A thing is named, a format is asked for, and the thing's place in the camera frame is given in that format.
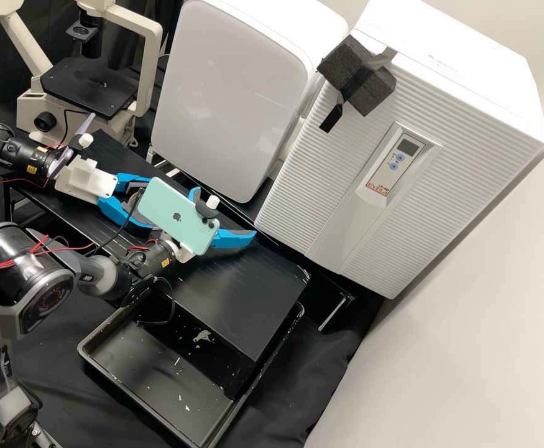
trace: white wall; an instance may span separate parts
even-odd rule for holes
[[[429,3],[525,54],[544,106],[544,0]],[[307,447],[544,447],[544,161],[367,336]]]

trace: black base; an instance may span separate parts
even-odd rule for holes
[[[64,58],[42,75],[50,95],[111,119],[127,106],[137,91],[137,81],[82,57]]]

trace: control panel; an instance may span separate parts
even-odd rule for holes
[[[382,196],[388,196],[424,147],[425,143],[402,134],[365,186]]]

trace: display screen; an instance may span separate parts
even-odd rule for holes
[[[419,147],[415,143],[413,143],[413,142],[411,142],[409,140],[403,139],[400,142],[400,144],[398,145],[398,149],[399,149],[399,151],[402,151],[406,155],[412,157],[412,156],[415,155],[415,153],[417,152]]]

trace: black plastic tray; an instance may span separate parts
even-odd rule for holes
[[[270,341],[243,394],[232,400],[173,349],[174,337],[161,340],[149,327],[135,323],[144,304],[118,309],[80,342],[77,351],[89,366],[192,448],[217,444],[304,313],[297,302]]]

